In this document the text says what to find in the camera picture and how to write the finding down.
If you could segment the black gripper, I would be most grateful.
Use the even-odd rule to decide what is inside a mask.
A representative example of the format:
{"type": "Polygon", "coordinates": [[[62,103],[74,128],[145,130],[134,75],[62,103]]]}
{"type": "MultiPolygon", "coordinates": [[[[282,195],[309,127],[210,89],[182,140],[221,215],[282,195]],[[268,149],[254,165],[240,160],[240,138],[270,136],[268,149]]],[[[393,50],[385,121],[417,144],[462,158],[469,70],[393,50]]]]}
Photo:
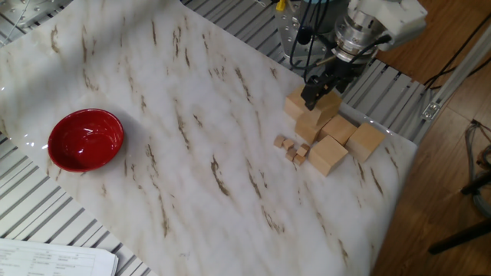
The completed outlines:
{"type": "Polygon", "coordinates": [[[350,63],[335,56],[325,62],[325,71],[321,76],[312,75],[305,84],[301,97],[308,110],[313,110],[318,101],[331,91],[343,94],[345,83],[349,84],[359,77],[366,68],[365,63],[350,63]]]}

